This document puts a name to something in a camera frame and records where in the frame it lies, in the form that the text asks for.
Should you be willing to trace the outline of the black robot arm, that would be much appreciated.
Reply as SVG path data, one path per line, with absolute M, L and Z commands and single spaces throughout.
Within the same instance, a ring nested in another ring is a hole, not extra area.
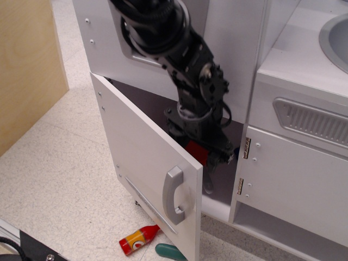
M 177 88 L 176 109 L 165 115 L 169 134 L 206 167 L 205 192 L 213 192 L 212 174 L 233 159 L 233 146 L 223 129 L 230 124 L 224 102 L 229 83 L 205 40 L 191 25 L 181 1 L 113 1 L 129 47 L 155 60 Z

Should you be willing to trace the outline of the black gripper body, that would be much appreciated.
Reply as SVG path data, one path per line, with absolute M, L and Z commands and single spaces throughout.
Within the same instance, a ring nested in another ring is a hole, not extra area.
M 223 132 L 223 125 L 219 124 L 211 109 L 203 116 L 196 116 L 186 109 L 167 108 L 169 135 L 182 147 L 190 140 L 198 143 L 209 151 L 208 161 L 216 161 L 217 165 L 229 163 L 234 157 L 234 148 Z

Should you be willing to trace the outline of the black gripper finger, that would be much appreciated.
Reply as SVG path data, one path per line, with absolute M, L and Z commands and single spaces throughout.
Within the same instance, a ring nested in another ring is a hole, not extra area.
M 208 161 L 203 170 L 203 188 L 207 194 L 212 194 L 214 191 L 212 175 L 217 168 L 216 161 Z

